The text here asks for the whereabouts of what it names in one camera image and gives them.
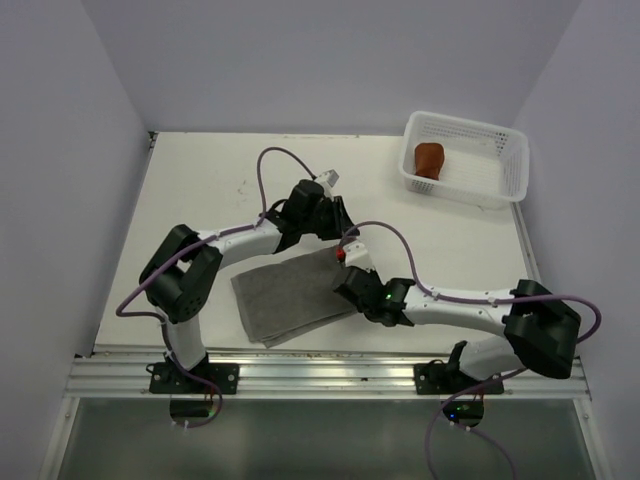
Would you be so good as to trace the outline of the aluminium mounting rail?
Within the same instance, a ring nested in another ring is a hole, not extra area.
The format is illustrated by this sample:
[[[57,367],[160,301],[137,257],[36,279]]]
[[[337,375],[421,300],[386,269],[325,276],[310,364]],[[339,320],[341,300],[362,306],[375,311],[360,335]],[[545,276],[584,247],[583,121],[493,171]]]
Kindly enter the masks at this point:
[[[148,398],[147,366],[155,352],[104,352],[73,362],[65,395],[76,398]],[[210,359],[239,367],[234,399],[413,399],[418,356],[213,352]]]

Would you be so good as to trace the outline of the white perforated plastic basket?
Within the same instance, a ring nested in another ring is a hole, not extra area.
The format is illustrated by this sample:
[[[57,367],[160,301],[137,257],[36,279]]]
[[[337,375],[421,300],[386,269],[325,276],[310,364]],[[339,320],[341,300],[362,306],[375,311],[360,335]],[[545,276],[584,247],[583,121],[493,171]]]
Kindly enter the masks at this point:
[[[416,173],[415,149],[426,143],[444,150],[437,180]],[[398,157],[407,190],[486,209],[526,198],[529,165],[529,141],[522,132],[426,111],[410,115]]]

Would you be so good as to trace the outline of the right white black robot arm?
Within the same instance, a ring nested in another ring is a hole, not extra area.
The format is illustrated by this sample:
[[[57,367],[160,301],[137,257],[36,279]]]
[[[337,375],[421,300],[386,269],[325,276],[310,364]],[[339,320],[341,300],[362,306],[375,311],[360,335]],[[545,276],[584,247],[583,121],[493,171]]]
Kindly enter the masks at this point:
[[[488,333],[451,353],[445,379],[454,391],[468,392],[495,374],[522,368],[552,379],[571,374],[581,317],[533,280],[460,298],[405,278],[383,283],[376,271],[350,266],[337,274],[332,290],[386,327],[446,325]]]

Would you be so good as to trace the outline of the rust brown towel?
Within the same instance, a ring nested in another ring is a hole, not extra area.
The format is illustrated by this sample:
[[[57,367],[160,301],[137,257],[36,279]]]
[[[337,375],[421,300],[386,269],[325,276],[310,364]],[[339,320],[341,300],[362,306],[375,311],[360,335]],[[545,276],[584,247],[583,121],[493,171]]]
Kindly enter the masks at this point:
[[[438,181],[445,162],[445,149],[440,143],[420,143],[414,149],[415,174]]]

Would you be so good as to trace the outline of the grey towel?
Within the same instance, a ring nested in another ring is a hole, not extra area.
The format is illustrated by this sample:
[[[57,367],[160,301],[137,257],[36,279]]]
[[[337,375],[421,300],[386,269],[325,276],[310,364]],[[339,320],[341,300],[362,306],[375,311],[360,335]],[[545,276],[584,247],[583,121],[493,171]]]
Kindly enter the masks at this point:
[[[356,313],[332,290],[341,265],[330,246],[231,279],[240,320],[252,343],[281,345]]]

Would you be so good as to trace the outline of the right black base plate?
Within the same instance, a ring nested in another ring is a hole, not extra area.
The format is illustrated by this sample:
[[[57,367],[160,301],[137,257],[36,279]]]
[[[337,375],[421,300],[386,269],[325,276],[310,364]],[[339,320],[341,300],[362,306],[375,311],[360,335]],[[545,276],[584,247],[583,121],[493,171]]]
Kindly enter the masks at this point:
[[[449,371],[440,361],[414,364],[413,380],[418,395],[453,395],[481,384],[457,370]]]

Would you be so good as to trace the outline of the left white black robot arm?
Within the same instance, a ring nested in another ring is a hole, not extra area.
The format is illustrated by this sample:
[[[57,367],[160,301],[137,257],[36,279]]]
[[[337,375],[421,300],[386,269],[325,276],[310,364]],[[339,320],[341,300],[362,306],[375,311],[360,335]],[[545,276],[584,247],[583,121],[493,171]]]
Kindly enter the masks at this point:
[[[165,362],[173,369],[175,384],[193,393],[213,382],[197,316],[219,270],[283,252],[304,235],[338,240],[353,227],[340,196],[331,195],[317,181],[301,180],[288,198],[264,206],[253,224],[208,237],[185,224],[172,228],[143,269],[138,291],[158,310]]]

